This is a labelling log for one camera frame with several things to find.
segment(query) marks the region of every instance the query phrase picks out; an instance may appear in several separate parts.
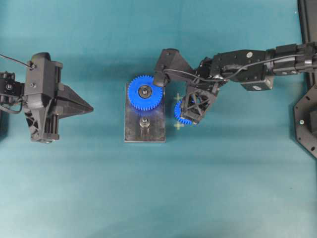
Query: wire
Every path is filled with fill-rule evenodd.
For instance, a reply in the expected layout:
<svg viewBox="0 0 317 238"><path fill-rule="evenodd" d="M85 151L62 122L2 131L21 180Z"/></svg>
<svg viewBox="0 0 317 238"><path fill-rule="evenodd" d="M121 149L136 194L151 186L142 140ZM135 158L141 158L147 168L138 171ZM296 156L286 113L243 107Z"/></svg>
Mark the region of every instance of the wire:
<svg viewBox="0 0 317 238"><path fill-rule="evenodd" d="M4 55L1 55L1 54L0 54L0 57L2 57L2 58L4 58L4 59L7 59L7 60L11 60L11 61L13 61L13 62L19 63L19 64L21 64L21 65L23 65L23 66L29 68L29 69L32 69L31 66L29 66L28 64L23 63L23 62L21 62L21 61L19 61L19 60L17 60L17 59L13 59L13 58L11 58L11 57L4 56Z"/></svg>
<svg viewBox="0 0 317 238"><path fill-rule="evenodd" d="M276 61L276 60L282 60L282 59L286 59L286 58L290 58L290 57L298 57L298 56L304 56L304 54L281 56L281 57L276 57L276 58L262 60L262 61L255 62L255 63L246 64L246 65L240 67L234 74L224 78L223 80L227 80L227 79L230 79L230 78L236 76L238 73L240 73L241 70L243 70L244 68L247 68L247 67L251 67L251 66L254 66L254 65L257 65L257 64L261 64L261 63L268 63L268 62L272 62L272 61Z"/></svg>
<svg viewBox="0 0 317 238"><path fill-rule="evenodd" d="M2 106L2 104L0 104L0 110L6 112L6 113L10 113L10 114L19 114L22 111L22 102L20 103L20 109L18 111L13 111L9 108L6 108L4 106Z"/></svg>
<svg viewBox="0 0 317 238"><path fill-rule="evenodd" d="M223 81L223 79L220 79L220 80L215 80L215 79L208 80L208 79L205 79L205 78L201 78L201 77L199 77L197 75L194 75L192 73L188 73L188 72L185 72L185 71L182 71L182 70L177 70L177 69L169 69L169 68L167 68L167 69L163 70L163 72L166 72L166 71L174 71L174 72L178 72L178 73L187 74L189 76L195 77L195 79L197 78L197 79L199 79L201 81L205 81L205 82L221 82L221 81Z"/></svg>

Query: metal base plate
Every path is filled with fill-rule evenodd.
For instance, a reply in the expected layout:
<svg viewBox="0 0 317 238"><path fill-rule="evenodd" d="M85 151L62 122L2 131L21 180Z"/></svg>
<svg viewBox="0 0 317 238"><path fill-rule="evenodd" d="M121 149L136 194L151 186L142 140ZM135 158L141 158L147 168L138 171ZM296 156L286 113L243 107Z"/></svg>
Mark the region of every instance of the metal base plate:
<svg viewBox="0 0 317 238"><path fill-rule="evenodd" d="M310 112L316 109L317 105L317 85L313 86L307 94L295 105L294 118L296 139L312 155L317 158L317 137L311 133Z"/></svg>
<svg viewBox="0 0 317 238"><path fill-rule="evenodd" d="M165 90L160 104L151 111L140 111L131 106L125 86L124 142L165 142ZM141 127L140 119L147 118L149 127Z"/></svg>

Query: screw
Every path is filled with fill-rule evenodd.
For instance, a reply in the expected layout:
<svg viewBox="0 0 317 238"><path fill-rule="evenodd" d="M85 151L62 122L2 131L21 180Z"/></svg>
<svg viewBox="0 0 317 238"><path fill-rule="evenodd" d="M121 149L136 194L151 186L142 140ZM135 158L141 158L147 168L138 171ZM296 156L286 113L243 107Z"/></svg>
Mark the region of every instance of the screw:
<svg viewBox="0 0 317 238"><path fill-rule="evenodd" d="M140 126L142 128L147 128L150 126L150 120L147 118L140 118Z"/></svg>
<svg viewBox="0 0 317 238"><path fill-rule="evenodd" d="M251 58L253 56L253 53L252 52L248 52L247 53L247 58Z"/></svg>
<svg viewBox="0 0 317 238"><path fill-rule="evenodd" d="M260 87L259 87L259 86L257 86L257 85L253 86L253 88L254 88L255 90L257 90L257 91L262 90L262 88L260 88Z"/></svg>
<svg viewBox="0 0 317 238"><path fill-rule="evenodd" d="M5 86L5 88L6 88L7 90L12 90L12 89L13 89L13 87L12 87L11 84L7 84L7 85Z"/></svg>
<svg viewBox="0 0 317 238"><path fill-rule="evenodd" d="M143 93L144 95L147 95L148 90L147 90L146 88L144 88L144 89L142 90L142 93Z"/></svg>

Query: gear teeth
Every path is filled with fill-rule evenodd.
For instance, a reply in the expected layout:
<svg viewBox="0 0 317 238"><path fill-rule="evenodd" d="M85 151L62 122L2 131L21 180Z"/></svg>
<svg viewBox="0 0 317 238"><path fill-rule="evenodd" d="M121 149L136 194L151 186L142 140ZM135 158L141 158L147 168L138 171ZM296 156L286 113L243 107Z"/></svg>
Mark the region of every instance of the gear teeth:
<svg viewBox="0 0 317 238"><path fill-rule="evenodd" d="M182 100L180 100L180 101L176 104L176 106L175 106L175 109L174 109L175 118L176 118L180 123L183 123L183 124L185 124L185 125L191 125L191 124L193 123L191 120L181 117L181 112L182 112L181 104L182 104Z"/></svg>
<svg viewBox="0 0 317 238"><path fill-rule="evenodd" d="M156 108L162 100L163 89L153 84L152 76L141 75L131 81L128 87L128 98L131 105L141 111L150 111ZM138 90L141 86L147 85L152 90L152 95L149 98L141 98Z"/></svg>

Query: robot end effector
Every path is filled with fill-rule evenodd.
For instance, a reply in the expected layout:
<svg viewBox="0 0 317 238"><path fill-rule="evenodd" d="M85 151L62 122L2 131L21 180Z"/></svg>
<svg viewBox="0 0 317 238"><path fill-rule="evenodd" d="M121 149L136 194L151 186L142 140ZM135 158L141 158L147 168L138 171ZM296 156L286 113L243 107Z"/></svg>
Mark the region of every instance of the robot end effector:
<svg viewBox="0 0 317 238"><path fill-rule="evenodd" d="M23 109L32 141L59 140L59 119L93 111L86 101L60 82L63 65L51 61L49 53L33 55L28 64L21 64L27 66L25 83L16 82L14 73L0 73L0 109L12 114ZM8 108L16 104L20 104L20 110Z"/></svg>
<svg viewBox="0 0 317 238"><path fill-rule="evenodd" d="M155 67L154 84L165 87L171 80L186 82L181 116L199 123L228 81L247 91L273 88L274 76L317 70L317 43L285 45L266 51L239 50L203 59L192 69L176 49L164 49Z"/></svg>

